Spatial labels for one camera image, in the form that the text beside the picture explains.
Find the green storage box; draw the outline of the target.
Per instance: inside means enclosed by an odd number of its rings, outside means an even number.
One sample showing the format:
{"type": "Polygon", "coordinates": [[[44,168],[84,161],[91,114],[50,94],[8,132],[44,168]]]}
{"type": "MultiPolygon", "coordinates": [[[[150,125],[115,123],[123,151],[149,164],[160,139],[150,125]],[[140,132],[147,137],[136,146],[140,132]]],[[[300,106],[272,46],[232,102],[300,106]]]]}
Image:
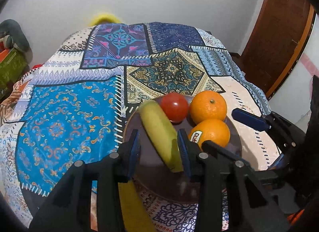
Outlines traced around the green storage box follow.
{"type": "Polygon", "coordinates": [[[1,52],[1,99],[25,73],[28,64],[23,53],[15,48],[1,52]]]}

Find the red tomato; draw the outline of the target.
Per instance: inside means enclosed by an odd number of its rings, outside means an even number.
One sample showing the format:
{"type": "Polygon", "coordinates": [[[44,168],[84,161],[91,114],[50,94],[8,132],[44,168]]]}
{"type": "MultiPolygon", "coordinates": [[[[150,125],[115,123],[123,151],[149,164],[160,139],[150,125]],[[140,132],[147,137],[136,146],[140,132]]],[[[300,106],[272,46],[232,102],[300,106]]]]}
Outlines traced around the red tomato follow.
{"type": "Polygon", "coordinates": [[[167,118],[173,123],[183,121],[189,110],[189,104],[183,95],[172,92],[162,97],[160,107],[167,118]]]}

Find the yellow foam tube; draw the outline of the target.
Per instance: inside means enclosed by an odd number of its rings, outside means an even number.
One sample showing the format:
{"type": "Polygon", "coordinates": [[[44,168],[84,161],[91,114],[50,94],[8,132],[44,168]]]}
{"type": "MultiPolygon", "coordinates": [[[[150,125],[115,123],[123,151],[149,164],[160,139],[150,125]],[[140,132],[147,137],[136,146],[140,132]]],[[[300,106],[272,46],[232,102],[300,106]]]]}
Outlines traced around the yellow foam tube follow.
{"type": "Polygon", "coordinates": [[[104,23],[121,23],[121,22],[122,21],[113,14],[99,14],[90,21],[89,25],[92,27],[92,26],[104,24],[104,23]]]}

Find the large orange with stem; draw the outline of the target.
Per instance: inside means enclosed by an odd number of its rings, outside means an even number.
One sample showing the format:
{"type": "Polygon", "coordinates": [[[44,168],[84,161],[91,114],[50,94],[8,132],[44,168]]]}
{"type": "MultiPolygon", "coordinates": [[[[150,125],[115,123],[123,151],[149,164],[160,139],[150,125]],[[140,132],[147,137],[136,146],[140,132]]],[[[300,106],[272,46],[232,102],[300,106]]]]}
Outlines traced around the large orange with stem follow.
{"type": "Polygon", "coordinates": [[[195,124],[211,118],[224,121],[226,114],[225,99],[219,93],[211,90],[198,93],[189,105],[189,115],[195,124]]]}

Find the large orange with sticker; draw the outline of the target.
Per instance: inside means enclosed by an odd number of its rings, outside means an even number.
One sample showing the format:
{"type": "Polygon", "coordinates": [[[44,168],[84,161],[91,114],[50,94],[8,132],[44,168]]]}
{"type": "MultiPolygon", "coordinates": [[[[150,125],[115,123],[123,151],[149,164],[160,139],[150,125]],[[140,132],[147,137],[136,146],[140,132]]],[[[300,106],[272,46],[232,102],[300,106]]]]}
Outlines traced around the large orange with sticker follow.
{"type": "Polygon", "coordinates": [[[205,141],[213,141],[218,146],[225,148],[230,141],[230,130],[223,121],[212,118],[193,127],[188,138],[191,142],[197,143],[200,148],[205,141]]]}

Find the brown wooden wardrobe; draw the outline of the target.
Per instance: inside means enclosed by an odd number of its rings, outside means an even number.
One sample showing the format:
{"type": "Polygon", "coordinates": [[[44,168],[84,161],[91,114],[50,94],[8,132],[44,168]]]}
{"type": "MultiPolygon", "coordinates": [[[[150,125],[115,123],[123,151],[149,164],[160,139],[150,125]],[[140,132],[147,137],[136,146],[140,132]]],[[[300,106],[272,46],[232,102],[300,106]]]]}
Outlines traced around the brown wooden wardrobe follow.
{"type": "Polygon", "coordinates": [[[309,0],[264,0],[242,53],[249,82],[270,98],[291,72],[309,37],[314,19],[309,0]]]}

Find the grey neck pillow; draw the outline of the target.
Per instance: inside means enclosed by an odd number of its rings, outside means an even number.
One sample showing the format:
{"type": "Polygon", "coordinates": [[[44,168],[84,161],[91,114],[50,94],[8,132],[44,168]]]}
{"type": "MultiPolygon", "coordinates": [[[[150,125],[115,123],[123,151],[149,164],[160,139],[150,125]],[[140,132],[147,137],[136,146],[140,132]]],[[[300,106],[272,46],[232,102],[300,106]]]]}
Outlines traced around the grey neck pillow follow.
{"type": "Polygon", "coordinates": [[[23,33],[21,26],[15,20],[4,20],[1,27],[1,52],[5,49],[15,48],[22,52],[27,63],[32,61],[32,50],[30,44],[23,33]]]}

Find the purple ceramic plate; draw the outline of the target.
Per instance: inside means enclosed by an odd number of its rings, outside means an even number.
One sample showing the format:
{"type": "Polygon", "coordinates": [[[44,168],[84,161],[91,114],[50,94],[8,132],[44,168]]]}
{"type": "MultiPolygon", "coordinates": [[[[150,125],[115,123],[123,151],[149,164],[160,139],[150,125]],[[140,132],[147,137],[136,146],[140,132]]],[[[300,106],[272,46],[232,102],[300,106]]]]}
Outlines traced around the purple ceramic plate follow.
{"type": "Polygon", "coordinates": [[[135,168],[134,179],[156,196],[167,201],[197,203],[200,186],[191,183],[183,172],[171,172],[158,155],[147,136],[137,112],[140,103],[129,103],[127,122],[123,130],[124,141],[128,141],[134,129],[138,130],[141,145],[140,159],[135,168]]]}

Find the green sugarcane piece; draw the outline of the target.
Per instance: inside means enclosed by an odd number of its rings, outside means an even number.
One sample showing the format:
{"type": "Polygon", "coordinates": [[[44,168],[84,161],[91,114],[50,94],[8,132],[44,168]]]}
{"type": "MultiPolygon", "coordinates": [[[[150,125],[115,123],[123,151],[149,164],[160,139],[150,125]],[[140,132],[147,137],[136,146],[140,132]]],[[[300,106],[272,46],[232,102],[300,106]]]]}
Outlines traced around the green sugarcane piece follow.
{"type": "Polygon", "coordinates": [[[143,127],[162,161],[173,173],[183,171],[177,144],[177,131],[154,100],[145,101],[138,108],[143,127]]]}
{"type": "Polygon", "coordinates": [[[142,200],[136,192],[133,181],[119,183],[119,197],[125,230],[131,231],[156,231],[142,200]]]}

